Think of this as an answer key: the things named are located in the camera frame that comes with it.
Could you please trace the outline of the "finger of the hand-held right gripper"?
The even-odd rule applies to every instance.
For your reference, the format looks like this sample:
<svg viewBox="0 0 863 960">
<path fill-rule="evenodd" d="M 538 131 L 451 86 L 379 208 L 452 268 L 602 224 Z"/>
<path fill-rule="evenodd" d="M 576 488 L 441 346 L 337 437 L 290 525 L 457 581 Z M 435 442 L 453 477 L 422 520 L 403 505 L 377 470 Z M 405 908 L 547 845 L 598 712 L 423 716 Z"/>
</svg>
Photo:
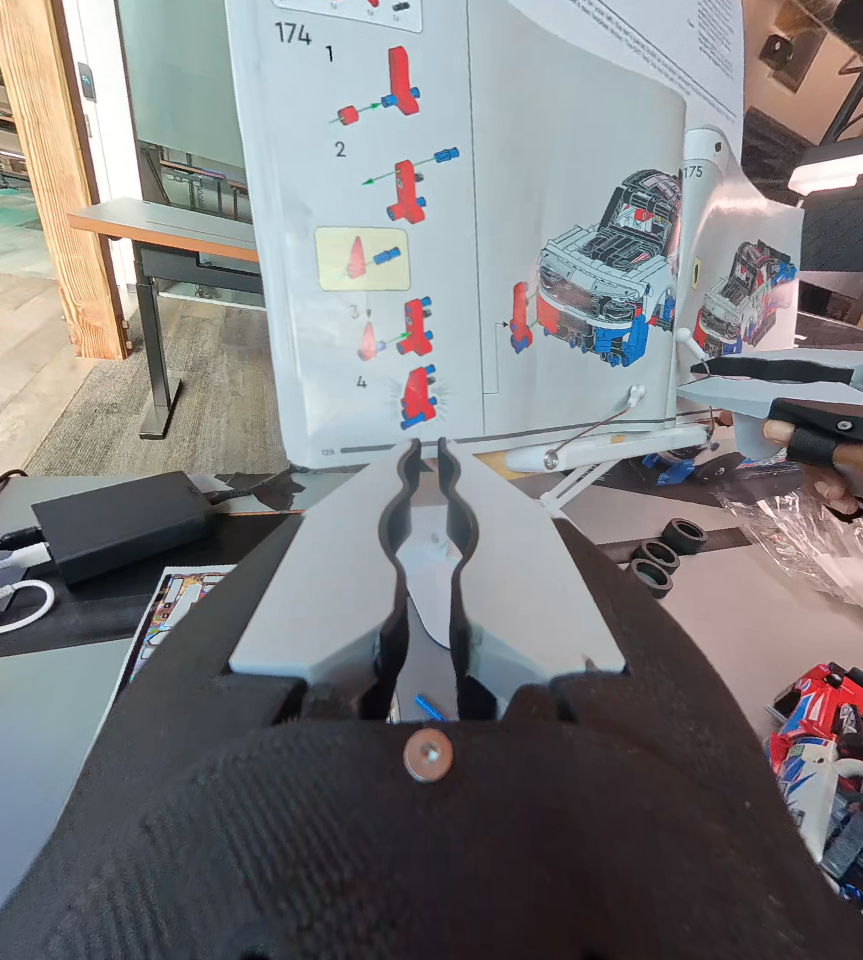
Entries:
<svg viewBox="0 0 863 960">
<path fill-rule="evenodd" d="M 863 350 L 797 347 L 723 354 L 694 364 L 692 372 L 774 383 L 829 382 L 863 386 Z"/>
<path fill-rule="evenodd" d="M 753 378 L 706 376 L 677 389 L 680 400 L 732 412 L 737 451 L 749 460 L 768 460 L 784 445 L 764 436 L 773 402 L 790 399 L 863 405 L 863 392 L 844 383 L 775 383 Z"/>
</svg>

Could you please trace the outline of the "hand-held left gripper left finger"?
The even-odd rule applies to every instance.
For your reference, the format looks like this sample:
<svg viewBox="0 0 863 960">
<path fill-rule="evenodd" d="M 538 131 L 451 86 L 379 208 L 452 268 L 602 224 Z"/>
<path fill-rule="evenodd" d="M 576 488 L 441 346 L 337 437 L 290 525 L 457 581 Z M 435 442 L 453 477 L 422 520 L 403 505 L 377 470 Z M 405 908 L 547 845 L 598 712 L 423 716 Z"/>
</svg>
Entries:
<svg viewBox="0 0 863 960">
<path fill-rule="evenodd" d="M 409 652 L 407 577 L 421 473 L 412 438 L 306 510 L 233 654 L 233 673 L 330 686 L 389 714 Z"/>
</svg>

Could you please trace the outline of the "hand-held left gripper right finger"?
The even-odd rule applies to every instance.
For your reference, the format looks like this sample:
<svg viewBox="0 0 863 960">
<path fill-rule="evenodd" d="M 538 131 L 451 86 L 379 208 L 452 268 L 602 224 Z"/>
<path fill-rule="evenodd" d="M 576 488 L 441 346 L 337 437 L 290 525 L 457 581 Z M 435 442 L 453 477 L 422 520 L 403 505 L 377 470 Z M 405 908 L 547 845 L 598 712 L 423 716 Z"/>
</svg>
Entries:
<svg viewBox="0 0 863 960">
<path fill-rule="evenodd" d="M 475 455 L 438 440 L 460 718 L 499 718 L 523 687 L 619 675 L 626 659 L 551 514 Z"/>
</svg>

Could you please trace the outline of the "white book stand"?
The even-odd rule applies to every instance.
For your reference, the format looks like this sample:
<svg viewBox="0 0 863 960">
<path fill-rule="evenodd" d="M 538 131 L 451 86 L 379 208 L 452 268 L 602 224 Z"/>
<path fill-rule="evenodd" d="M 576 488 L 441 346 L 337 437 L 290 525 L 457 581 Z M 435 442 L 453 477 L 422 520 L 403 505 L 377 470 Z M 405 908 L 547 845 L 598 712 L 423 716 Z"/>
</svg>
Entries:
<svg viewBox="0 0 863 960">
<path fill-rule="evenodd" d="M 629 414 L 654 402 L 669 413 L 675 352 L 688 331 L 677 327 L 682 173 L 642 169 L 613 191 L 598 222 L 549 239 L 529 278 L 515 284 L 507 323 L 516 355 L 541 330 L 581 361 L 576 386 L 596 391 L 590 422 L 567 426 L 558 440 L 511 451 L 517 474 L 568 474 L 545 497 L 551 512 L 618 462 L 672 446 L 703 445 L 714 428 L 668 417 L 658 429 Z"/>
</svg>

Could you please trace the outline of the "toy car instruction booklet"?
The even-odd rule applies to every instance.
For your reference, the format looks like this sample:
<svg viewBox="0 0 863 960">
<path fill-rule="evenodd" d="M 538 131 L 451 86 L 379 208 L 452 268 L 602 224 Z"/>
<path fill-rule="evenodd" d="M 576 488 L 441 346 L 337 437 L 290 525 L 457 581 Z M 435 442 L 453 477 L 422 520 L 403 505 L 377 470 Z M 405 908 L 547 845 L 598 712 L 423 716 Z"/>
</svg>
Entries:
<svg viewBox="0 0 863 960">
<path fill-rule="evenodd" d="M 741 2 L 227 2 L 281 437 L 310 469 L 591 422 L 582 361 L 512 291 L 615 188 L 682 173 L 676 403 L 708 357 L 792 347 L 803 211 L 742 169 Z"/>
</svg>

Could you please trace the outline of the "toy brick race car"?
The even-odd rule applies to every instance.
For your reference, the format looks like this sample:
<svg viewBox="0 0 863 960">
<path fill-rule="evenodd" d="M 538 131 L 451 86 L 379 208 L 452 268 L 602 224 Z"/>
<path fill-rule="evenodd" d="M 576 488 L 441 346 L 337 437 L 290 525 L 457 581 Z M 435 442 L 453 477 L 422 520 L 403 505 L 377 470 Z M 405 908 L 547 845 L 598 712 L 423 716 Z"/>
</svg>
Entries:
<svg viewBox="0 0 863 960">
<path fill-rule="evenodd" d="M 863 670 L 818 664 L 771 704 L 764 752 L 787 812 L 838 896 L 863 916 Z"/>
</svg>

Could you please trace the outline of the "grey desk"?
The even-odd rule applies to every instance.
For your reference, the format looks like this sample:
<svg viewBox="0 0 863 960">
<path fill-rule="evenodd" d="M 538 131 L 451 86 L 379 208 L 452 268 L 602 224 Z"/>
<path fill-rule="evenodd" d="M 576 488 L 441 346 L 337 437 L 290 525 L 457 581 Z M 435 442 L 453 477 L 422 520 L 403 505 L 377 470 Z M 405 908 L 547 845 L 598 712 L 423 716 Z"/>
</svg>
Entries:
<svg viewBox="0 0 863 960">
<path fill-rule="evenodd" d="M 300 522 L 113 704 L 0 661 L 0 958 L 863 958 L 728 688 L 572 524 L 622 673 L 416 726 L 232 672 Z"/>
</svg>

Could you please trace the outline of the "wooden top standing desk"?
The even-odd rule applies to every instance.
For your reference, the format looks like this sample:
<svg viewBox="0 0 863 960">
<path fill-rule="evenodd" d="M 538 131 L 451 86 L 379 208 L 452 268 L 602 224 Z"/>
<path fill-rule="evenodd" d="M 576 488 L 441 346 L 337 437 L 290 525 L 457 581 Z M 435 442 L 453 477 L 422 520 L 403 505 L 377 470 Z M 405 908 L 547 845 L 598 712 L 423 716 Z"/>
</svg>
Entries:
<svg viewBox="0 0 863 960">
<path fill-rule="evenodd" d="M 263 282 L 251 224 L 137 198 L 114 198 L 66 215 L 76 230 L 133 246 L 138 316 L 151 401 L 139 438 L 166 438 L 182 381 L 169 375 L 157 282 L 188 283 L 262 296 Z"/>
</svg>

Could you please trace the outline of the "black toy tire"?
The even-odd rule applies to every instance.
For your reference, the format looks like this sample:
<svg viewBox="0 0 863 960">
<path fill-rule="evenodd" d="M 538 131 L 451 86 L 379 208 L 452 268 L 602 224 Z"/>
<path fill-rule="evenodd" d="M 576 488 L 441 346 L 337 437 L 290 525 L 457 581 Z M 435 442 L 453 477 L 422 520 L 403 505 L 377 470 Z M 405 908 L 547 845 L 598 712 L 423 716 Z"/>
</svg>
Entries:
<svg viewBox="0 0 863 960">
<path fill-rule="evenodd" d="M 639 542 L 632 551 L 633 560 L 644 560 L 660 567 L 672 575 L 680 567 L 678 552 L 659 538 L 647 538 Z"/>
<path fill-rule="evenodd" d="M 658 539 L 679 556 L 695 556 L 708 545 L 709 534 L 695 522 L 672 518 L 665 524 Z"/>
<path fill-rule="evenodd" d="M 652 559 L 632 558 L 627 570 L 655 599 L 666 598 L 673 588 L 673 574 Z"/>
</svg>

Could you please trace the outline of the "holographic sticker sheet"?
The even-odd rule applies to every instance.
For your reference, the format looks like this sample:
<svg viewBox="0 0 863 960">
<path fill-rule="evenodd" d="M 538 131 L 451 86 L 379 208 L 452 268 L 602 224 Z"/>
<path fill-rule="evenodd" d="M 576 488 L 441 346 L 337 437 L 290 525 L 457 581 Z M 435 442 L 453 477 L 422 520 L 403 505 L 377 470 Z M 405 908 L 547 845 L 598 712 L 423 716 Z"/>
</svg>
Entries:
<svg viewBox="0 0 863 960">
<path fill-rule="evenodd" d="M 168 566 L 162 570 L 151 599 L 138 620 L 129 657 L 119 678 L 123 690 L 141 671 L 165 637 L 235 565 Z"/>
</svg>

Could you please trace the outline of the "clear plastic bag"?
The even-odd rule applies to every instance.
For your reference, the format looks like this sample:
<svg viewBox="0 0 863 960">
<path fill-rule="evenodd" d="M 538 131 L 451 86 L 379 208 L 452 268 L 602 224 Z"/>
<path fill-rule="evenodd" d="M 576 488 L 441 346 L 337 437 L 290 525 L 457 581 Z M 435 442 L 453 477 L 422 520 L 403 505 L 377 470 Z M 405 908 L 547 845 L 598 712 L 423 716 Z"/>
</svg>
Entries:
<svg viewBox="0 0 863 960">
<path fill-rule="evenodd" d="M 790 580 L 863 610 L 863 519 L 843 522 L 805 491 L 715 497 Z"/>
</svg>

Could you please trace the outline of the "black power adapter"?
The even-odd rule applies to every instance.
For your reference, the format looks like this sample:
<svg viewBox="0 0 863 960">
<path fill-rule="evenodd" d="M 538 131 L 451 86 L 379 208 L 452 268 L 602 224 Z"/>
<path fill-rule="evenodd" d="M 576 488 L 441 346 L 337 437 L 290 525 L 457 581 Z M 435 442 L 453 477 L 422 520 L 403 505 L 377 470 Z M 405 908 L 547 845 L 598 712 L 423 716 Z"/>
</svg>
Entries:
<svg viewBox="0 0 863 960">
<path fill-rule="evenodd" d="M 35 503 L 31 507 L 67 587 L 209 536 L 216 507 L 182 471 Z"/>
</svg>

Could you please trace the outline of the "studio light panel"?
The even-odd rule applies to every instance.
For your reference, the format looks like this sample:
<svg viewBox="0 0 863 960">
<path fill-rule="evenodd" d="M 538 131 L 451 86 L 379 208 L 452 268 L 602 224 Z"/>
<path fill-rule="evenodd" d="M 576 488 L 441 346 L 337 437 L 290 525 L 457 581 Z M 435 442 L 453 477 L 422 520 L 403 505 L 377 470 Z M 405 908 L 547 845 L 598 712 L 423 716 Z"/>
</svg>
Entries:
<svg viewBox="0 0 863 960">
<path fill-rule="evenodd" d="M 802 198 L 802 267 L 863 272 L 863 136 L 806 150 L 787 187 Z"/>
</svg>

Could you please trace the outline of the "wooden pillar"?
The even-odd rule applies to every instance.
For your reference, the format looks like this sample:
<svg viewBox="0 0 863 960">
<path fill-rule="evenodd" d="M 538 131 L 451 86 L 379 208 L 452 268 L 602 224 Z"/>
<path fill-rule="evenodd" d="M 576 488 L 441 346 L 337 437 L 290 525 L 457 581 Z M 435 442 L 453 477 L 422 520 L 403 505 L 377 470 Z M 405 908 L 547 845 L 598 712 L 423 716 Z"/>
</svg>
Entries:
<svg viewBox="0 0 863 960">
<path fill-rule="evenodd" d="M 70 342 L 80 357 L 126 359 L 108 243 L 69 221 L 99 192 L 61 2 L 0 1 L 0 68 Z"/>
</svg>

